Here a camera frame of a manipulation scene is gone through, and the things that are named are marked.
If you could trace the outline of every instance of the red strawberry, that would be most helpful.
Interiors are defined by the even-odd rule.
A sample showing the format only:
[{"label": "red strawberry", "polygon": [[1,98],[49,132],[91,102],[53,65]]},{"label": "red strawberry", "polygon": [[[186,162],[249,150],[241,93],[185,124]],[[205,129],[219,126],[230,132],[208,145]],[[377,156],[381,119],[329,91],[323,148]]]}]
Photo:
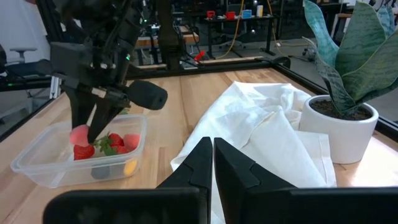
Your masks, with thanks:
[{"label": "red strawberry", "polygon": [[125,154],[130,152],[125,146],[114,146],[112,148],[115,149],[118,154]]},{"label": "red strawberry", "polygon": [[95,148],[92,145],[88,145],[86,147],[75,145],[73,147],[73,158],[74,160],[79,159],[89,159],[94,155]]},{"label": "red strawberry", "polygon": [[110,140],[110,145],[111,147],[114,146],[124,146],[124,142],[122,137],[120,137],[120,135],[116,134],[116,133],[112,133],[108,136],[109,140]]},{"label": "red strawberry", "polygon": [[124,145],[130,150],[133,151],[138,147],[140,135],[139,134],[126,134],[124,135]]}]

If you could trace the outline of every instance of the pink strawberry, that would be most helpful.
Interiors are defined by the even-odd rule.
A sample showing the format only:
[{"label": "pink strawberry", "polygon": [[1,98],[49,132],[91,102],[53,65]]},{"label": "pink strawberry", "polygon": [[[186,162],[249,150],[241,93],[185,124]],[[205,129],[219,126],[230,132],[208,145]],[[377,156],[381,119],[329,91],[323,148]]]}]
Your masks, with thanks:
[{"label": "pink strawberry", "polygon": [[73,128],[73,130],[69,134],[70,144],[78,145],[86,147],[88,146],[88,126],[86,124],[82,124]]},{"label": "pink strawberry", "polygon": [[141,136],[139,134],[126,134],[123,137],[124,145],[133,151],[138,147]]}]

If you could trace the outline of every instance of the wooden tabletop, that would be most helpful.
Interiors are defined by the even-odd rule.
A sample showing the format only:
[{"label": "wooden tabletop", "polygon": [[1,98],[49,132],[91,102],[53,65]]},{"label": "wooden tabletop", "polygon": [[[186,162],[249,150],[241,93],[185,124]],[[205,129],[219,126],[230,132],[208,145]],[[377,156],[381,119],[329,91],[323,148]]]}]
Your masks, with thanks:
[{"label": "wooden tabletop", "polygon": [[[50,124],[70,119],[69,100],[65,95],[61,95],[0,143],[0,222],[41,223],[46,204],[56,195],[69,190],[156,187],[171,174],[170,161],[179,153],[203,113],[233,81],[292,83],[305,90],[273,69],[157,78],[151,81],[165,88],[169,98],[160,111],[149,111],[138,106],[130,109],[130,113],[144,114],[148,117],[143,163],[136,175],[96,184],[48,189],[37,186],[26,176],[11,170],[11,161],[41,131]],[[375,133],[361,162],[350,165],[335,164],[338,185],[397,185],[397,151],[398,143]]]}]

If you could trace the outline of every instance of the white pot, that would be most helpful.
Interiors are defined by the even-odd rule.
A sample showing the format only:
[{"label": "white pot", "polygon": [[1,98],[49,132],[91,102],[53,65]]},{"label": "white pot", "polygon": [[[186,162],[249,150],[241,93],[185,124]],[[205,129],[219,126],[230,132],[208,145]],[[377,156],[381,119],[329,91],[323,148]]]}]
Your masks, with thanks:
[{"label": "white pot", "polygon": [[379,113],[372,106],[364,104],[372,117],[362,121],[346,121],[325,116],[310,107],[310,103],[330,100],[329,95],[313,96],[303,107],[300,131],[329,135],[330,155],[334,163],[350,164],[362,159],[376,127]]}]

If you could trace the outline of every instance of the white towel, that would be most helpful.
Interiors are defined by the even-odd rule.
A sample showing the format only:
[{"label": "white towel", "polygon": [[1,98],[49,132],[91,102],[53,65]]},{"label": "white towel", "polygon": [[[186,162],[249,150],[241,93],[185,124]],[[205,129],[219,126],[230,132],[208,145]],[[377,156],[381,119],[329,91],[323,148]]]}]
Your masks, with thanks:
[{"label": "white towel", "polygon": [[[309,97],[290,84],[234,82],[199,120],[172,169],[202,137],[220,137],[296,187],[336,186],[328,136],[297,131]],[[225,223],[214,170],[212,187],[211,223]]]}]

